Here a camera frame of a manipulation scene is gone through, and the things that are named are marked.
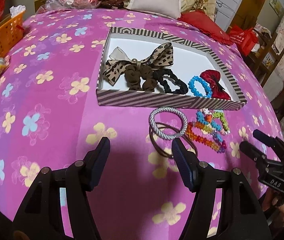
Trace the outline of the person's right hand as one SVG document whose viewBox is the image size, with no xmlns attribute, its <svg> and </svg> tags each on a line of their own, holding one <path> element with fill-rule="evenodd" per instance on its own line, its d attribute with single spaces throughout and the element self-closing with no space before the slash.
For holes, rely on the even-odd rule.
<svg viewBox="0 0 284 240">
<path fill-rule="evenodd" d="M 268 188 L 262 202 L 262 210 L 267 211 L 271 206 L 276 207 L 278 215 L 275 216 L 271 223 L 272 227 L 275 229 L 284 227 L 284 203 L 281 206 L 277 206 L 278 201 L 279 197 L 277 196 L 277 193 L 273 189 Z"/>
</svg>

